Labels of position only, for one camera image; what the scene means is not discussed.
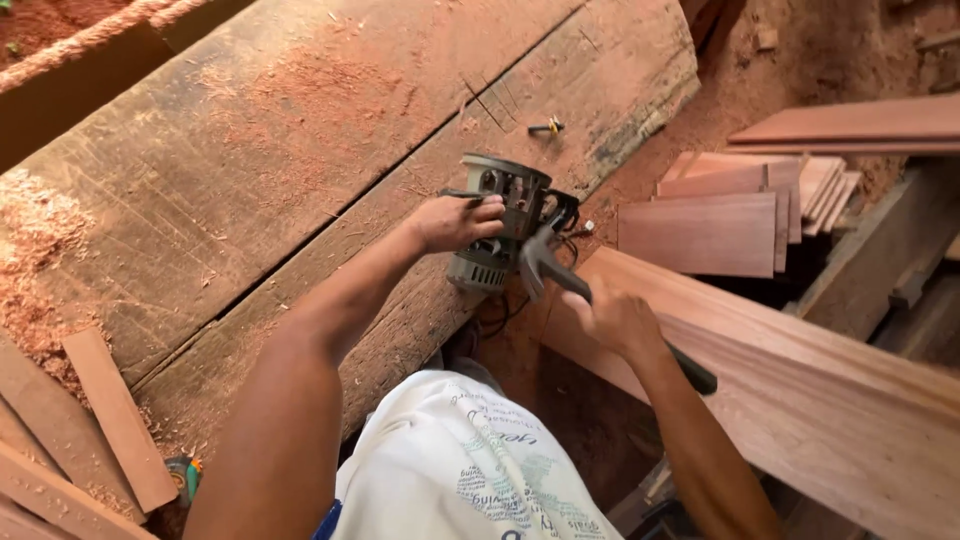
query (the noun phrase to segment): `hammer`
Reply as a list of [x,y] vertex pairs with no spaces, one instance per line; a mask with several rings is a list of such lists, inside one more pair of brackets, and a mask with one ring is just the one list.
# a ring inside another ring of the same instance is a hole
[[[536,234],[523,243],[520,250],[520,277],[527,294],[534,302],[543,296],[543,278],[550,278],[565,290],[575,292],[584,297],[589,304],[593,304],[593,294],[590,286],[572,270],[561,265],[548,247],[555,232],[549,225],[540,227]],[[710,371],[698,364],[693,358],[665,341],[667,348],[680,364],[680,369],[690,381],[693,389],[703,396],[717,391],[717,378]]]

